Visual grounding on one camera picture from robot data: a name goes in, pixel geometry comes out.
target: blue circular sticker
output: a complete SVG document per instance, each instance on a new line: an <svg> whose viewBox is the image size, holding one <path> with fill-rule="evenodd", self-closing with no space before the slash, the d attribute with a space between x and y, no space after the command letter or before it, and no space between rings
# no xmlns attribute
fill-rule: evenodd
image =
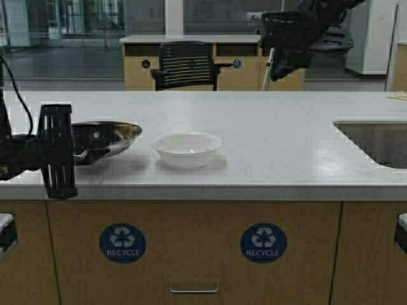
<svg viewBox="0 0 407 305"><path fill-rule="evenodd" d="M146 239L140 230L130 224L112 224L100 235L99 246L111 261L128 264L143 256Z"/></svg>
<svg viewBox="0 0 407 305"><path fill-rule="evenodd" d="M286 248L287 236L274 224L255 224L247 229L240 240L243 255L258 264L276 261Z"/></svg>
<svg viewBox="0 0 407 305"><path fill-rule="evenodd" d="M241 66L242 66L242 62L241 62L239 59L236 59L236 60L233 62L233 68L238 69L238 68L240 68Z"/></svg>

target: white bowl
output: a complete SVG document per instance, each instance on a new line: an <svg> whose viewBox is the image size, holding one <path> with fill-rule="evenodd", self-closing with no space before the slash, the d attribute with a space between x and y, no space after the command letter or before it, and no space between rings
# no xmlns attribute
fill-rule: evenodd
<svg viewBox="0 0 407 305"><path fill-rule="evenodd" d="M152 145L167 165L192 169L209 164L222 140L207 133L170 133L158 137Z"/></svg>

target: black chair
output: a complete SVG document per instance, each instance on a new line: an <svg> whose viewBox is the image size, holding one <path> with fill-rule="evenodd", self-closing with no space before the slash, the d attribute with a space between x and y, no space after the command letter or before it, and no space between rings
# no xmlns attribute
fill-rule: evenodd
<svg viewBox="0 0 407 305"><path fill-rule="evenodd" d="M155 90L199 85L213 85L217 90L217 77L223 67L215 64L212 46L200 41L175 41L160 47L160 70L151 70Z"/></svg>

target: metal bowl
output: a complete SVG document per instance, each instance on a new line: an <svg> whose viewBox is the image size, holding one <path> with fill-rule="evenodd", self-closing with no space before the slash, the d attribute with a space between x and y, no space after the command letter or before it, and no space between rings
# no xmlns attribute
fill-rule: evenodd
<svg viewBox="0 0 407 305"><path fill-rule="evenodd" d="M90 165L128 149L142 133L140 126L109 121L72 124L76 165Z"/></svg>

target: white pillar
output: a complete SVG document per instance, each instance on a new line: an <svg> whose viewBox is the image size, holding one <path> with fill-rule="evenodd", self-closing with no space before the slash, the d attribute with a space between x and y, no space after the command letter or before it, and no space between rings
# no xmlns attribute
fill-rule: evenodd
<svg viewBox="0 0 407 305"><path fill-rule="evenodd" d="M184 34L184 0L165 0L166 35Z"/></svg>

